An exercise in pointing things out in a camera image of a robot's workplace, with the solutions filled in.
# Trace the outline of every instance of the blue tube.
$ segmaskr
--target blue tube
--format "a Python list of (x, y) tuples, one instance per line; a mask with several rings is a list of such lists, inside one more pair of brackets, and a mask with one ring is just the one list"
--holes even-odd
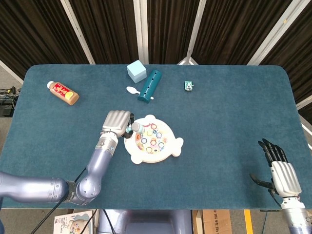
[(149, 103), (160, 79), (161, 72), (158, 70), (153, 70), (152, 73), (148, 76), (137, 99)]

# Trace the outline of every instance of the white spoon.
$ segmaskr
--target white spoon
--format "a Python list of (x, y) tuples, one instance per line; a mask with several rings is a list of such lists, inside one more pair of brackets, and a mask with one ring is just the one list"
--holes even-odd
[(140, 94), (140, 92), (138, 90), (136, 90), (135, 87), (131, 87), (131, 86), (128, 86), (127, 87), (127, 91), (130, 93), (130, 94)]

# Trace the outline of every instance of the small green toy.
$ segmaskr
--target small green toy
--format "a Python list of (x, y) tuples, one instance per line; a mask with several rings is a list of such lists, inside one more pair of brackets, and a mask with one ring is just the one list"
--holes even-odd
[(185, 91), (192, 91), (193, 90), (193, 82), (191, 81), (185, 81), (184, 82), (184, 90)]

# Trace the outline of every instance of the foam block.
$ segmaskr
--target foam block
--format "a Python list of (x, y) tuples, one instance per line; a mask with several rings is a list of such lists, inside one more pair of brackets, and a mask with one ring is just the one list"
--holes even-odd
[(139, 60), (129, 64), (127, 70), (134, 83), (138, 83), (146, 78), (146, 68)]

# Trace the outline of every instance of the white cap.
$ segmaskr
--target white cap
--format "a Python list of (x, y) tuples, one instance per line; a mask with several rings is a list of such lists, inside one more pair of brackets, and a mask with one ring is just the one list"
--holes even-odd
[(49, 82), (48, 82), (48, 84), (47, 84), (48, 89), (50, 89), (50, 85), (51, 85), (52, 83), (54, 83), (54, 81), (49, 81)]

